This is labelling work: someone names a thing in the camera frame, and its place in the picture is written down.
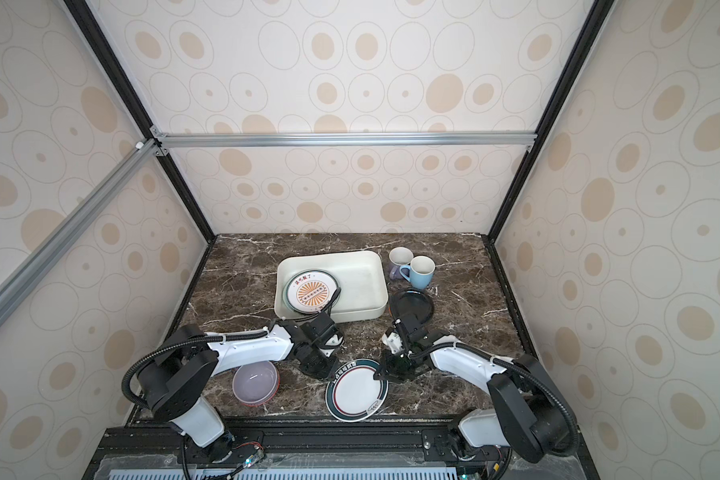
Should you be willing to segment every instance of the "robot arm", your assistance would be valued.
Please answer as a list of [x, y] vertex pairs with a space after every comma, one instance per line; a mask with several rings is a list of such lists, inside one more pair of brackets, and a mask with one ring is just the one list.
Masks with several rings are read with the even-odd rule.
[[416, 315], [405, 312], [382, 342], [389, 351], [376, 371], [377, 379], [404, 382], [438, 369], [490, 395], [493, 409], [472, 410], [451, 424], [451, 447], [460, 458], [472, 456], [481, 446], [509, 446], [532, 463], [545, 454], [576, 453], [576, 417], [532, 356], [513, 360], [488, 354], [455, 336], [430, 332]]
[[[234, 437], [202, 396], [212, 376], [250, 363], [291, 359], [299, 361], [305, 375], [327, 379], [338, 369], [333, 352], [343, 341], [324, 312], [310, 321], [274, 322], [251, 332], [219, 334], [186, 325], [126, 372], [123, 394], [152, 411], [155, 420], [173, 423], [204, 448], [212, 462], [220, 462], [229, 456]], [[134, 375], [144, 398], [130, 389]]]

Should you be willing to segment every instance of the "blue mug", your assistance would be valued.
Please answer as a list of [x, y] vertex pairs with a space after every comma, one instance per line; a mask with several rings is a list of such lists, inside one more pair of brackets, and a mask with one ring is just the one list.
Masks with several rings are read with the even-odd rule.
[[410, 265], [400, 267], [400, 274], [411, 282], [413, 288], [423, 290], [432, 282], [434, 275], [434, 260], [428, 256], [415, 256]]

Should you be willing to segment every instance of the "purple mug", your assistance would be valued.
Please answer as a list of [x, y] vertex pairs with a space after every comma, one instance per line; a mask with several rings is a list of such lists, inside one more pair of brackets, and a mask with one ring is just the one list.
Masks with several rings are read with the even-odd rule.
[[389, 279], [403, 280], [400, 267], [411, 263], [413, 252], [404, 246], [396, 246], [389, 252]]

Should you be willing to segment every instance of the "wall with oval pattern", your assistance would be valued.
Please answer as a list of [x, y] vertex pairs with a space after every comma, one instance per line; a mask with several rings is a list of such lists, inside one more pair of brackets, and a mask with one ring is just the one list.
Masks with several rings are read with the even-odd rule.
[[525, 146], [173, 153], [216, 232], [487, 233]]
[[591, 0], [95, 0], [173, 133], [534, 130]]
[[604, 480], [720, 478], [720, 0], [612, 14], [498, 242]]
[[0, 328], [0, 480], [77, 480], [205, 241], [149, 160]]
[[0, 0], [0, 284], [140, 135], [64, 12]]

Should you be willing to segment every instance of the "black mounting rail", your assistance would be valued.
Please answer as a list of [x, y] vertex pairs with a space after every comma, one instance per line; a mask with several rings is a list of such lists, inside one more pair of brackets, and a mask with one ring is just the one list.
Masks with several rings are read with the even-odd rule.
[[483, 240], [485, 251], [488, 252], [488, 256], [490, 257], [490, 265], [494, 268], [496, 280], [498, 280], [499, 286], [501, 287], [501, 293], [504, 294], [504, 301], [507, 303], [507, 312], [512, 319], [514, 328], [518, 331], [518, 338], [520, 338], [520, 344], [523, 347], [523, 351], [539, 358], [536, 349], [534, 348], [534, 344], [530, 340], [530, 333], [528, 333], [528, 327], [525, 325], [523, 315], [520, 313], [518, 301], [514, 298], [514, 293], [512, 292], [512, 287], [509, 284], [507, 273], [504, 271], [504, 265], [502, 265], [501, 260], [499, 259], [499, 254], [496, 251], [496, 245], [487, 235], [481, 235], [480, 237]]
[[[444, 463], [481, 472], [486, 462], [497, 462], [499, 450], [484, 447], [469, 460], [460, 460], [448, 444], [450, 417], [421, 418], [408, 421], [336, 422], [333, 418], [224, 418], [224, 423], [240, 443], [259, 442], [268, 455], [282, 454], [355, 454], [402, 453], [417, 456], [422, 462]], [[164, 423], [142, 420], [139, 425], [108, 428], [91, 459], [83, 480], [94, 477], [101, 460], [107, 456], [170, 455], [180, 458], [182, 437]], [[231, 456], [218, 463], [207, 463], [207, 456], [192, 442], [187, 461], [199, 468], [234, 468], [246, 454]]]
[[[141, 103], [139, 95], [136, 93], [133, 84], [123, 69], [123, 65], [117, 60], [114, 50], [106, 40], [104, 32], [101, 30], [98, 22], [96, 22], [96, 18], [86, 1], [64, 0], [64, 3], [67, 5], [67, 9], [69, 9], [70, 14], [72, 14], [72, 18], [76, 21], [83, 36], [85, 36], [90, 49], [94, 55], [96, 55], [101, 67], [109, 77], [110, 82], [112, 82], [123, 104], [128, 109], [130, 116], [136, 122], [136, 126], [141, 131], [141, 134], [144, 138], [154, 138], [155, 142], [160, 145], [158, 138], [156, 138], [152, 131], [152, 127], [154, 126], [152, 119], [146, 112], [144, 104]], [[163, 168], [173, 188], [176, 189], [179, 198], [181, 198], [184, 207], [186, 207], [186, 210], [190, 213], [190, 216], [192, 216], [203, 238], [205, 238], [206, 242], [211, 242], [211, 239], [215, 235], [211, 226], [208, 224], [208, 220], [206, 220], [205, 215], [202, 214], [200, 206], [195, 201], [195, 197], [192, 196], [190, 188], [176, 167], [173, 158], [171, 158], [167, 150], [164, 150], [163, 153], [163, 155], [157, 157], [160, 166]]]
[[560, 74], [560, 79], [557, 81], [550, 101], [544, 113], [541, 115], [539, 126], [536, 128], [536, 141], [534, 142], [534, 146], [525, 154], [520, 162], [518, 172], [512, 179], [512, 184], [507, 191], [507, 195], [501, 202], [496, 219], [493, 225], [490, 226], [490, 232], [488, 233], [490, 241], [496, 241], [501, 233], [501, 229], [507, 222], [507, 218], [512, 212], [512, 208], [518, 200], [523, 186], [525, 186], [525, 181], [528, 179], [528, 175], [533, 169], [536, 159], [539, 157], [539, 153], [541, 153], [541, 149], [544, 148], [544, 144], [552, 132], [554, 123], [558, 115], [560, 115], [565, 101], [568, 99], [570, 90], [573, 88], [574, 83], [576, 83], [579, 72], [581, 72], [581, 68], [586, 62], [586, 56], [592, 49], [592, 45], [595, 44], [597, 35], [600, 33], [600, 29], [603, 27], [606, 18], [608, 18], [608, 13], [613, 4], [614, 0], [595, 0], [590, 9], [590, 13], [586, 16], [579, 37], [576, 39], [568, 61], [563, 67], [563, 72]]
[[[176, 329], [179, 328], [179, 324], [181, 324], [181, 319], [184, 317], [184, 312], [186, 312], [186, 308], [190, 304], [190, 300], [192, 300], [192, 294], [195, 293], [197, 283], [200, 282], [202, 272], [206, 268], [206, 263], [208, 263], [208, 258], [211, 256], [211, 251], [213, 250], [213, 246], [216, 244], [216, 239], [218, 238], [219, 236], [215, 235], [206, 245], [205, 251], [202, 252], [202, 257], [200, 258], [200, 262], [197, 264], [197, 269], [195, 270], [195, 273], [192, 274], [192, 280], [190, 280], [190, 284], [186, 288], [184, 297], [181, 299], [181, 303], [179, 303], [179, 308], [176, 309], [176, 314], [173, 316], [173, 320], [168, 327], [168, 332], [166, 332], [165, 338], [173, 335], [173, 332], [175, 332]], [[141, 407], [135, 406], [134, 408], [132, 408], [130, 414], [128, 415], [126, 425], [131, 425], [136, 420], [136, 418], [138, 418], [140, 413]]]

